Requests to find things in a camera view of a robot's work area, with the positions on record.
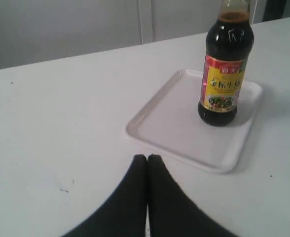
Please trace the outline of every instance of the bottle neck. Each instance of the bottle neck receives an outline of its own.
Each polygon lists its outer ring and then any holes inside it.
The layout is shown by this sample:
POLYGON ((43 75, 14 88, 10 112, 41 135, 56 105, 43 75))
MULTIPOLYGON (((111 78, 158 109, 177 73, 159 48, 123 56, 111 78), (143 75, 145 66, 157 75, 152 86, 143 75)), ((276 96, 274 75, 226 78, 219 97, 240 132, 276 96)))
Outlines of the bottle neck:
POLYGON ((250 0, 223 0, 218 19, 227 23, 249 22, 250 0))

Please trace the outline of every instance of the bottle label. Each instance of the bottle label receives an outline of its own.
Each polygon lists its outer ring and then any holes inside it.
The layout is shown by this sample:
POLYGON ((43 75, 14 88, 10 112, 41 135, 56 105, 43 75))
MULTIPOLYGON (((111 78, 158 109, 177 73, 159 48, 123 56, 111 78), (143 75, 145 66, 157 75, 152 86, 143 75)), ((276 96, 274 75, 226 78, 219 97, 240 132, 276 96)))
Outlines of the bottle label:
POLYGON ((201 104, 208 110, 226 113, 237 106, 247 59, 220 61, 206 55, 201 104))

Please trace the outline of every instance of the white table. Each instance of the white table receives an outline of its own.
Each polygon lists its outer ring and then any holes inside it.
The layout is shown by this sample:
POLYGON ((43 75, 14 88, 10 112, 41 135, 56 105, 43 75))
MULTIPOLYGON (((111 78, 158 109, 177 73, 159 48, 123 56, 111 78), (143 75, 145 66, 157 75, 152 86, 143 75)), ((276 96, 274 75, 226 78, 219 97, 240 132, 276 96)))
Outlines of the white table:
MULTIPOLYGON (((253 29, 246 77, 265 94, 236 169, 214 175, 163 158, 231 231, 290 236, 290 18, 253 29)), ((126 140, 126 123, 176 70, 203 68, 205 37, 0 70, 0 237, 60 236, 93 213, 134 154, 155 152, 126 140)))

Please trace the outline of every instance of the soy sauce bottle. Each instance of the soy sauce bottle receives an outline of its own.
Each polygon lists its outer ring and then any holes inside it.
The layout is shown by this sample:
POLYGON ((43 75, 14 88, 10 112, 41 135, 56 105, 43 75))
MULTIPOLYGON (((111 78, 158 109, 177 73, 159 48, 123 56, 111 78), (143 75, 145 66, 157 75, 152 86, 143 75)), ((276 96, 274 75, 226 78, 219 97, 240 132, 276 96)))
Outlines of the soy sauce bottle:
POLYGON ((212 126, 225 126, 237 113, 247 59, 254 44, 250 0, 223 0, 218 20, 206 39, 206 57, 198 111, 212 126))

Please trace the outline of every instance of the plastic tray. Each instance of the plastic tray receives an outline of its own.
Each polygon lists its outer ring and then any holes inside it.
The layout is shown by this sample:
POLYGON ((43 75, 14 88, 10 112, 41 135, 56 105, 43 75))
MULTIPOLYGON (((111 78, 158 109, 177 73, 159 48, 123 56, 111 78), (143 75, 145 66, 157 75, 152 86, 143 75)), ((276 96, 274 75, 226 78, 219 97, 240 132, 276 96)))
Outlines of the plastic tray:
POLYGON ((262 87, 244 80, 235 120, 212 127, 199 117, 202 73, 181 70, 128 123, 128 137, 209 172, 226 173, 237 163, 253 123, 262 87))

